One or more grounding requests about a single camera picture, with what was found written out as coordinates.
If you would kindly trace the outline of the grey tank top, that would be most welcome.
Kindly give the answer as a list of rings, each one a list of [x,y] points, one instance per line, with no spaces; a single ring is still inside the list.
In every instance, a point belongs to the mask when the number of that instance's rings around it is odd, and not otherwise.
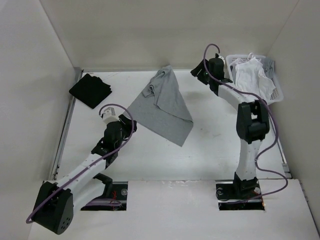
[[[170,65],[157,71],[128,111],[140,125],[180,147],[194,126]]]

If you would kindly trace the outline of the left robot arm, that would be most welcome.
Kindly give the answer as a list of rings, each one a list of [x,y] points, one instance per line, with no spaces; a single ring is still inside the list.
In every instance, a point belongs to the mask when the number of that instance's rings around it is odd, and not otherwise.
[[[117,199],[113,180],[102,172],[116,160],[120,149],[136,131],[136,120],[123,114],[110,116],[103,137],[89,156],[60,180],[41,185],[26,223],[37,223],[60,235],[70,226],[74,214],[83,208],[121,208],[124,200]]]

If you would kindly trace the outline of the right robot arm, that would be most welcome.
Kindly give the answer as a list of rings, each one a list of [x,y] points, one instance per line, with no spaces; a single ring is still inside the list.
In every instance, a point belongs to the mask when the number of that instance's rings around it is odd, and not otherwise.
[[[261,101],[251,100],[249,95],[232,89],[229,79],[224,78],[224,62],[218,57],[202,60],[190,73],[237,110],[239,163],[232,183],[216,184],[217,199],[243,201],[256,196],[260,192],[260,187],[255,160],[266,134],[270,131],[267,109]]]

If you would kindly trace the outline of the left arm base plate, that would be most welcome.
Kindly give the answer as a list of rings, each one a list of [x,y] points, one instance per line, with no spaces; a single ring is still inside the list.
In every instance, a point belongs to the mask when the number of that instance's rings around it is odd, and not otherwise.
[[[114,182],[104,193],[87,204],[81,211],[126,211],[128,198],[128,182]]]

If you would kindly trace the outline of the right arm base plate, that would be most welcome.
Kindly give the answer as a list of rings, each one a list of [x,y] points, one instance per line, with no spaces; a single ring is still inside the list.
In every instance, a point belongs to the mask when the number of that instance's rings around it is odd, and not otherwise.
[[[232,182],[218,182],[216,184],[216,198],[220,211],[264,211],[262,197],[249,200],[261,194],[257,181],[254,188],[243,192],[236,192]]]

